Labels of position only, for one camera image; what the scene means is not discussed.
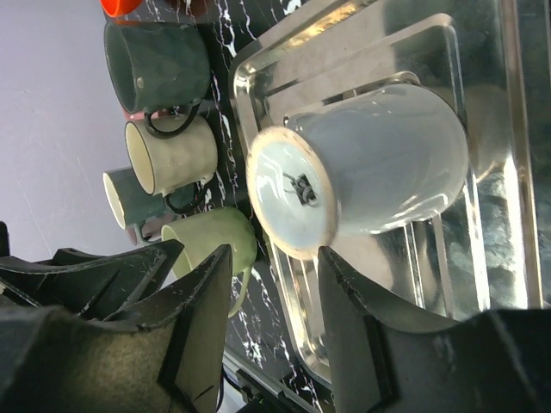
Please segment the cream mug black handle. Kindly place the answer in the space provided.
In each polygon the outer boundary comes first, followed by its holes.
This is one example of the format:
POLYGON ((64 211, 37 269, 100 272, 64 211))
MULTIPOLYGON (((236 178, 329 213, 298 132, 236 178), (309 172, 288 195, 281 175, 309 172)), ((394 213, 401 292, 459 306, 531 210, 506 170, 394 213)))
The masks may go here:
POLYGON ((134 174, 147 194, 160 195, 179 215, 202 203, 207 189, 198 185, 210 182, 218 166, 214 133, 203 117, 167 139, 150 132, 144 119, 129 121, 125 140, 134 174))

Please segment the white grey mug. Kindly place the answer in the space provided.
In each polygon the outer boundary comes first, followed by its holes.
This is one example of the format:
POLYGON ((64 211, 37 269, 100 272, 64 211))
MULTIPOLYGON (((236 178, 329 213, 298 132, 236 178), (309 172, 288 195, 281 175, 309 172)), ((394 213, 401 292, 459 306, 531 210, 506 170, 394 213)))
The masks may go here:
POLYGON ((468 165, 453 108, 401 83, 264 128, 248 150, 246 183, 269 239, 307 260, 341 234, 379 234, 441 214, 468 165))

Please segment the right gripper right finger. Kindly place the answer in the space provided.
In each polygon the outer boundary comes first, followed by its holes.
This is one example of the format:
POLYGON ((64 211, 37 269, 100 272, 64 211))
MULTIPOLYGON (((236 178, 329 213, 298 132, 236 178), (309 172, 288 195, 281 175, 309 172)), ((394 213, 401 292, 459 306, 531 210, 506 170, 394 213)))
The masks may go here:
POLYGON ((318 253, 319 294, 337 412, 380 412, 393 400, 381 324, 351 285, 354 269, 328 247, 318 253))

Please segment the pink lilac mug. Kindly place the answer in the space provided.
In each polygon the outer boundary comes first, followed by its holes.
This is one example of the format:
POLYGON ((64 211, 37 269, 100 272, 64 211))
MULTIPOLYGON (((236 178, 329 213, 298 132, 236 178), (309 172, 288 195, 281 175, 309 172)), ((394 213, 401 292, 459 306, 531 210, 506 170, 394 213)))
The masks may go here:
POLYGON ((161 240, 161 230, 174 220, 173 214, 151 217, 143 223, 132 224, 126 228, 130 242, 134 246, 144 246, 161 240))

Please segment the light green mug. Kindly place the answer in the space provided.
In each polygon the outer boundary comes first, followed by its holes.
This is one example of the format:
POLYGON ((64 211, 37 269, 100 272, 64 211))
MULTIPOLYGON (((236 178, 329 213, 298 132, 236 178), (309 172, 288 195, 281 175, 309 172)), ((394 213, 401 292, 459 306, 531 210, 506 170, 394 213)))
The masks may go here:
POLYGON ((164 241, 177 240, 183 251, 172 272, 178 278, 190 274, 219 246, 232 249, 232 275, 243 275, 241 289, 228 316, 233 317, 245 301, 252 266, 257 258, 257 239, 251 222, 235 207, 220 207, 179 219, 161 230, 164 241))

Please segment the grey blue mug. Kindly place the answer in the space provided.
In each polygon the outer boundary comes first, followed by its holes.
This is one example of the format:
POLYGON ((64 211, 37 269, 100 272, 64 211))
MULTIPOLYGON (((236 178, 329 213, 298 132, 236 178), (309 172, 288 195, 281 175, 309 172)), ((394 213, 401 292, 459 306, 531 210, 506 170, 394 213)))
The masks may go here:
POLYGON ((206 190, 193 182, 169 194, 148 194, 132 168, 103 172, 102 182, 118 225, 125 230, 134 227, 142 231, 144 237, 152 237, 177 215, 198 207, 206 190))

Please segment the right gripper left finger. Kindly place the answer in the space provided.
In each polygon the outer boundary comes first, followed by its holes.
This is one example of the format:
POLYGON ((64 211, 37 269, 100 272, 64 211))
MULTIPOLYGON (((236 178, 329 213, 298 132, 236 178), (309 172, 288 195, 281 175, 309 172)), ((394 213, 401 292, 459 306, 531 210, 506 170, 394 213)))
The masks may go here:
POLYGON ((179 298, 158 383, 182 412, 215 412, 230 303, 232 251, 217 247, 198 267, 164 289, 179 298))

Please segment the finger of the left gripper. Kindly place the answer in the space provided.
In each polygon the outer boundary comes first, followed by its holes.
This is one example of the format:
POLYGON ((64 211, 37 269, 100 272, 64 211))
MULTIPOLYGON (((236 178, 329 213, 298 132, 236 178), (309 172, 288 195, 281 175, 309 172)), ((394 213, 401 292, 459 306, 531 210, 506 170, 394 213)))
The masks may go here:
POLYGON ((3 254, 1 284, 17 304, 61 306, 84 319, 107 320, 158 291, 183 249, 171 240, 112 256, 61 249, 42 262, 3 254))

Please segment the dark grey mug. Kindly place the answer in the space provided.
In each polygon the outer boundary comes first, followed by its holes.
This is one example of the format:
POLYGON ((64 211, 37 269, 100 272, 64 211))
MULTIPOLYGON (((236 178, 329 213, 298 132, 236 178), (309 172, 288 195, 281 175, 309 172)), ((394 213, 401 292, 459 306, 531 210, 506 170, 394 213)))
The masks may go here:
POLYGON ((191 125, 211 83, 207 48, 196 27, 108 22, 103 44, 115 94, 126 112, 141 112, 146 130, 159 139, 171 139, 191 125), (173 107, 188 107, 188 118, 171 131, 157 128, 152 115, 173 107))

